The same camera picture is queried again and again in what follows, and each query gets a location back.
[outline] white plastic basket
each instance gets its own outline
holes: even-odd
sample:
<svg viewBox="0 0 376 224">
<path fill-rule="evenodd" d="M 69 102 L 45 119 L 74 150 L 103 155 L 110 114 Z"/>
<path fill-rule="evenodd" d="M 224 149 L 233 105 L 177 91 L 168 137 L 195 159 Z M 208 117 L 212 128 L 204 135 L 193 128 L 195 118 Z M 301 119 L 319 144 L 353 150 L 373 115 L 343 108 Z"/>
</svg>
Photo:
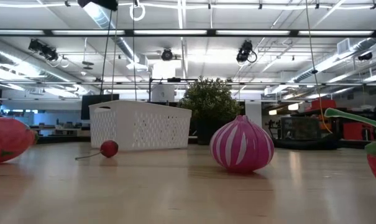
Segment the white plastic basket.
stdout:
<svg viewBox="0 0 376 224">
<path fill-rule="evenodd" d="M 116 141 L 119 150 L 188 147 L 191 110 L 115 100 L 89 106 L 91 146 Z"/>
</svg>

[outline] table surface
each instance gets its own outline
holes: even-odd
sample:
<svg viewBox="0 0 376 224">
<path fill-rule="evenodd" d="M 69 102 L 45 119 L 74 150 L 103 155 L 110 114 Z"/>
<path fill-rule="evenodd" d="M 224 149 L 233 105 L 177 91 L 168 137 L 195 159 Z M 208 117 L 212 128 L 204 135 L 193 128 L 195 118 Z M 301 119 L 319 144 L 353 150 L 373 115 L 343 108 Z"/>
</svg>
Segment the table surface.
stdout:
<svg viewBox="0 0 376 224">
<path fill-rule="evenodd" d="M 278 149 L 256 174 L 229 174 L 206 146 L 97 152 L 37 145 L 0 165 L 0 223 L 376 224 L 376 180 L 359 149 Z"/>
</svg>

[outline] hanging wire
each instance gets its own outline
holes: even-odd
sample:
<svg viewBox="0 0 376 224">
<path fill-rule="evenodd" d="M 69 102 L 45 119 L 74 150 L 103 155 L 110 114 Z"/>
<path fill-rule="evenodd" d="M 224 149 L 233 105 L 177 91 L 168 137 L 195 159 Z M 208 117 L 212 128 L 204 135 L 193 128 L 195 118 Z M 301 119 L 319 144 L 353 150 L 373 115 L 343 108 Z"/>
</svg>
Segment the hanging wire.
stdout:
<svg viewBox="0 0 376 224">
<path fill-rule="evenodd" d="M 117 39 L 117 23 L 119 22 L 119 10 L 116 13 L 116 31 L 114 33 L 114 39 Z M 111 92 L 111 101 L 113 100 L 113 86 L 114 86 L 114 68 L 116 67 L 116 43 L 114 43 L 114 55 L 113 55 L 113 74 L 112 74 L 112 92 Z"/>
<path fill-rule="evenodd" d="M 103 94 L 102 93 L 103 92 L 103 80 L 104 80 L 104 76 L 105 76 L 105 63 L 106 63 L 106 54 L 108 53 L 109 34 L 111 32 L 112 14 L 113 13 L 111 11 L 111 16 L 110 16 L 110 19 L 109 19 L 109 27 L 108 27 L 108 36 L 106 37 L 105 55 L 103 57 L 103 68 L 102 68 L 102 80 L 101 80 L 101 93 L 100 93 L 100 95 Z"/>
<path fill-rule="evenodd" d="M 132 15 L 133 17 L 135 18 L 135 7 L 132 11 Z M 135 20 L 132 20 L 132 30 L 135 29 Z M 138 101 L 137 99 L 137 75 L 136 75 L 136 71 L 135 71 L 135 37 L 132 37 L 132 51 L 133 51 L 133 61 L 134 61 L 134 90 L 135 90 L 135 100 Z"/>
<path fill-rule="evenodd" d="M 312 66 L 313 66 L 313 75 L 314 75 L 314 80 L 315 80 L 315 83 L 316 83 L 316 89 L 317 89 L 317 92 L 318 92 L 318 95 L 319 95 L 319 105 L 320 105 L 320 114 L 321 114 L 321 117 L 322 117 L 322 122 L 323 122 L 323 126 L 327 129 L 327 131 L 329 133 L 332 133 L 332 131 L 330 131 L 330 129 L 327 127 L 326 125 L 326 122 L 324 122 L 324 114 L 323 114 L 323 107 L 322 107 L 322 96 L 320 95 L 320 88 L 319 88 L 319 83 L 318 83 L 318 78 L 316 76 L 317 74 L 317 70 L 314 66 L 314 57 L 313 57 L 313 49 L 312 49 L 312 36 L 311 36 L 311 25 L 310 25 L 310 16 L 309 16 L 309 12 L 308 12 L 308 0 L 305 0 L 305 11 L 306 11 L 306 21 L 308 22 L 308 32 L 309 32 L 309 37 L 310 37 L 310 48 L 311 48 L 311 59 L 312 59 Z"/>
</svg>

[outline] potted plant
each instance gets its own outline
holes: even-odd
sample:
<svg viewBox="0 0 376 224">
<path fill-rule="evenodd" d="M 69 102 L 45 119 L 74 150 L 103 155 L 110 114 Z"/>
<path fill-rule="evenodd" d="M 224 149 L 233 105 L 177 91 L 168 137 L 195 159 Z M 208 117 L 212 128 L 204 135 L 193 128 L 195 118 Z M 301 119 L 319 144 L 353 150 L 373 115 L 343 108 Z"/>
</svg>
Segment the potted plant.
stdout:
<svg viewBox="0 0 376 224">
<path fill-rule="evenodd" d="M 213 134 L 240 113 L 241 107 L 232 99 L 231 87 L 220 78 L 199 77 L 191 83 L 181 99 L 181 107 L 192 110 L 198 144 L 208 145 Z"/>
</svg>

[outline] basket handle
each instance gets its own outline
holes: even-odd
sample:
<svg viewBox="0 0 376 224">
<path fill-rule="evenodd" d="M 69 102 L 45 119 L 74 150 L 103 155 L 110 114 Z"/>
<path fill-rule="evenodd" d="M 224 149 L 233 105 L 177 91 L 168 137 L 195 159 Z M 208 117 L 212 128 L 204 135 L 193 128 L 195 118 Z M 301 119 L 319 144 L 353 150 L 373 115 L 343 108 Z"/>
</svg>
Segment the basket handle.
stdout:
<svg viewBox="0 0 376 224">
<path fill-rule="evenodd" d="M 100 106 L 100 107 L 95 108 L 94 113 L 102 113 L 102 112 L 107 112 L 110 110 L 111 110 L 110 106 Z"/>
</svg>

